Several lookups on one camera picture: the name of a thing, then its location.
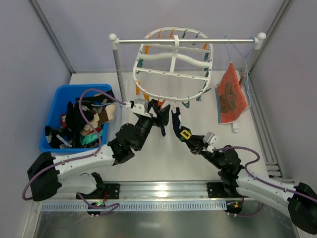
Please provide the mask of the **navy christmas sock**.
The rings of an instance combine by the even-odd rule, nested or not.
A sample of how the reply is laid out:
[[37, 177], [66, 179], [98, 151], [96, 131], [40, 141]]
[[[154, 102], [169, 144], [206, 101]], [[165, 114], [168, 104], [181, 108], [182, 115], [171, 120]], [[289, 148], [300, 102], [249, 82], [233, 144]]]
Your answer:
[[172, 112], [172, 126], [176, 137], [181, 141], [189, 140], [192, 136], [191, 130], [182, 125], [181, 112], [179, 107], [175, 107]]
[[157, 127], [161, 129], [161, 134], [163, 137], [166, 136], [165, 126], [169, 123], [169, 112], [171, 105], [167, 105], [164, 108], [160, 107], [156, 110], [157, 115]]

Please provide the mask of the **beige brown striped sock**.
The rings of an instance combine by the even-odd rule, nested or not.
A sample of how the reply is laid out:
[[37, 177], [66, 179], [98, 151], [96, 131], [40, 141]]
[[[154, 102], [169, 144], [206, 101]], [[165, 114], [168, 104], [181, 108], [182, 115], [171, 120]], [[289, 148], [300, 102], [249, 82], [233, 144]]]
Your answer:
[[107, 122], [111, 122], [114, 120], [114, 112], [115, 112], [115, 105], [110, 104], [106, 106], [102, 111], [98, 114], [99, 115], [99, 125], [102, 125]]

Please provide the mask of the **black blue sport sock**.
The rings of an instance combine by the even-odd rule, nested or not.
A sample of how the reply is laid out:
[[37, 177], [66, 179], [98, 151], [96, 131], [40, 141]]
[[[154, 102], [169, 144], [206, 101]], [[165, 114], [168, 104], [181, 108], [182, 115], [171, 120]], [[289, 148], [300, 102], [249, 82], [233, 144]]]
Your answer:
[[45, 126], [45, 138], [49, 146], [54, 149], [72, 148], [72, 140], [67, 140], [65, 130], [60, 127]]
[[103, 107], [113, 102], [114, 100], [106, 97], [104, 94], [96, 94], [91, 97], [84, 97], [81, 104], [87, 107]]

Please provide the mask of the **white oval clip hanger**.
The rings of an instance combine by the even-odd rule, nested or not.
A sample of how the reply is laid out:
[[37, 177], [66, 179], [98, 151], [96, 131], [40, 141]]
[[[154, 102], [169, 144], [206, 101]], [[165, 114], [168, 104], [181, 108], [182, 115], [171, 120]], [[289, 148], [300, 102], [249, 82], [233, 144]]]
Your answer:
[[[169, 70], [143, 68], [143, 63], [146, 60], [169, 60]], [[162, 99], [163, 101], [181, 102], [184, 107], [190, 108], [191, 100], [195, 99], [196, 101], [200, 101], [201, 96], [210, 90], [209, 84], [211, 81], [212, 60], [213, 44], [211, 43], [211, 39], [204, 33], [195, 29], [180, 27], [163, 27], [156, 29], [145, 36], [134, 63], [133, 78], [135, 82], [135, 93], [136, 95], [143, 93], [144, 99], [147, 101], [152, 97], [158, 100]], [[176, 72], [175, 66], [177, 61], [183, 61], [202, 68], [206, 72], [205, 76], [194, 76]], [[141, 82], [137, 78], [137, 74], [140, 72], [201, 80], [204, 82], [204, 86], [197, 94], [187, 96], [186, 98], [156, 95], [142, 87]]]

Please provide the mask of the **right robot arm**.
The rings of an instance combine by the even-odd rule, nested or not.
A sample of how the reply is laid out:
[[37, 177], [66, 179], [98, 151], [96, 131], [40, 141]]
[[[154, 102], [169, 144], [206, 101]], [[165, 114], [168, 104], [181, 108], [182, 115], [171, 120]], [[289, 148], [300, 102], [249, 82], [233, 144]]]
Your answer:
[[224, 191], [230, 196], [246, 196], [258, 200], [289, 217], [299, 229], [316, 235], [317, 233], [317, 194], [305, 183], [291, 185], [278, 182], [252, 172], [248, 166], [241, 165], [236, 152], [238, 149], [255, 154], [257, 162], [260, 155], [253, 149], [225, 146], [216, 149], [217, 137], [209, 132], [205, 136], [189, 135], [185, 137], [192, 154], [201, 155], [216, 168]]

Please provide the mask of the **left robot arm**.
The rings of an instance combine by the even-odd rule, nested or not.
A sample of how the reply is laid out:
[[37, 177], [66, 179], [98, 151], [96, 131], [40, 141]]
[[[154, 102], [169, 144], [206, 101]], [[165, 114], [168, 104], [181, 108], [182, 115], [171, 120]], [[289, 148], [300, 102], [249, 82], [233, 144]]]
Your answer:
[[115, 139], [96, 149], [70, 155], [53, 156], [41, 153], [27, 171], [30, 199], [44, 201], [58, 193], [75, 193], [76, 197], [99, 198], [105, 189], [102, 177], [87, 171], [98, 167], [123, 164], [140, 151], [152, 127], [165, 127], [169, 122], [170, 105], [161, 107], [152, 99], [132, 101], [138, 120], [122, 125]]

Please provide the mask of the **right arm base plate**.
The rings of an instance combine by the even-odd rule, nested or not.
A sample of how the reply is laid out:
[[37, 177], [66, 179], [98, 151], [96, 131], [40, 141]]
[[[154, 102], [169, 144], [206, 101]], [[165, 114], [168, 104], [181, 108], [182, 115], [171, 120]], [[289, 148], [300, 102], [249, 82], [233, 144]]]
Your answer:
[[207, 184], [208, 198], [242, 198], [238, 193], [229, 194], [225, 191], [222, 182], [208, 182]]

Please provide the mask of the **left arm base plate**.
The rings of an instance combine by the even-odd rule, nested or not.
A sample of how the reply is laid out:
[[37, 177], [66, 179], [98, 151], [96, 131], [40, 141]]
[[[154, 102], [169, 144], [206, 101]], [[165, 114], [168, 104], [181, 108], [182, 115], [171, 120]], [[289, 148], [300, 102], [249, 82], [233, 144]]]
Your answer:
[[103, 183], [98, 184], [97, 188], [90, 194], [81, 193], [84, 199], [119, 199], [120, 184], [119, 183]]

